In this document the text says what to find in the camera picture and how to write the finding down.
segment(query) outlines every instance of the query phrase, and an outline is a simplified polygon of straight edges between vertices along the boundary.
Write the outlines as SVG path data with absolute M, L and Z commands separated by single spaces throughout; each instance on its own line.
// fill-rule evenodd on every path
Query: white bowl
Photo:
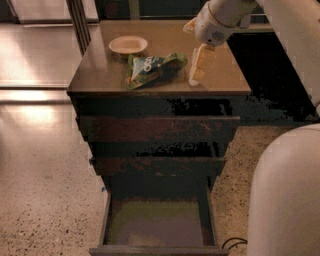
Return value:
M 112 40 L 109 44 L 111 51 L 125 57 L 129 54 L 137 54 L 145 50 L 148 42 L 139 36 L 121 36 Z

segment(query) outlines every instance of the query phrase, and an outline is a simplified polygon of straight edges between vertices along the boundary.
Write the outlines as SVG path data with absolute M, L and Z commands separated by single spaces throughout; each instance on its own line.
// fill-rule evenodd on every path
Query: wooden countertop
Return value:
M 200 46 L 193 34 L 182 31 L 187 21 L 102 21 L 67 90 L 70 96 L 214 96 L 247 95 L 250 88 L 228 45 L 216 48 L 215 57 L 203 82 L 190 86 L 188 74 L 194 48 Z M 116 37 L 138 35 L 148 41 L 146 56 L 166 56 L 173 52 L 187 55 L 188 65 L 168 83 L 135 90 L 126 88 L 126 61 L 111 52 Z

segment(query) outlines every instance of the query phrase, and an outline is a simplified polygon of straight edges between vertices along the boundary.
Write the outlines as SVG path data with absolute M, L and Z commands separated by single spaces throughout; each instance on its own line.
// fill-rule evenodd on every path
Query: green snack bag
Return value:
M 172 53 L 166 57 L 135 57 L 130 55 L 127 87 L 135 89 L 143 85 L 171 81 L 187 63 L 188 60 L 182 53 Z

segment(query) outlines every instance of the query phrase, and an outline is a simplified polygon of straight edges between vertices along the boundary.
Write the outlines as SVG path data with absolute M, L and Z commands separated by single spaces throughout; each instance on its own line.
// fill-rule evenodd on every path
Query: black cable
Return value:
M 231 238 L 229 238 L 227 241 L 225 241 L 224 243 L 223 243 L 223 245 L 222 245 L 222 249 L 226 246 L 226 244 L 229 242 L 229 241 L 231 241 L 231 240 L 240 240 L 240 241 L 242 241 L 242 242 L 244 242 L 244 243 L 248 243 L 248 241 L 246 240 L 246 239 L 243 239 L 243 238 L 241 238 L 241 237 L 231 237 Z
M 237 242 L 237 243 L 231 245 L 231 246 L 228 248 L 228 250 L 231 250 L 233 247 L 235 247 L 235 246 L 237 246 L 237 245 L 239 245 L 239 244 L 247 244 L 247 243 L 246 243 L 246 242 Z

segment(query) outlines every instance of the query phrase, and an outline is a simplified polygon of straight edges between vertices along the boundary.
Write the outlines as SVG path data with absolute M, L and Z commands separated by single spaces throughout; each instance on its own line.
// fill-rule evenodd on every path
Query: terrazzo floor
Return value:
M 62 29 L 72 46 L 74 38 L 68 33 Z M 55 51 L 66 42 L 63 37 L 57 40 L 61 43 Z M 8 43 L 3 37 L 0 41 Z M 29 52 L 26 39 L 15 42 L 24 48 L 15 47 Z M 71 70 L 61 73 L 60 78 L 46 76 L 42 82 L 69 82 L 80 61 L 77 49 L 73 46 L 70 49 L 73 57 L 66 65 L 71 65 Z M 25 61 L 25 57 L 32 54 L 17 55 L 10 64 L 12 56 L 1 47 L 0 82 L 9 83 L 13 78 L 38 79 L 29 77 L 36 74 L 34 72 L 29 75 L 20 72 L 22 76 L 18 76 L 19 59 Z M 27 63 L 30 70 L 37 69 L 32 62 Z M 50 70 L 51 74 L 63 69 L 52 64 L 47 67 L 57 67 Z M 0 94 L 0 256 L 89 255 L 88 249 L 99 242 L 107 192 L 102 191 L 100 177 L 88 164 L 91 155 L 77 129 L 68 97 L 64 91 L 0 91 Z M 289 129 L 238 128 L 227 151 L 226 166 L 211 195 L 218 245 L 230 237 L 247 237 L 249 193 L 256 163 L 267 145 Z M 246 246 L 234 247 L 230 255 L 246 255 Z

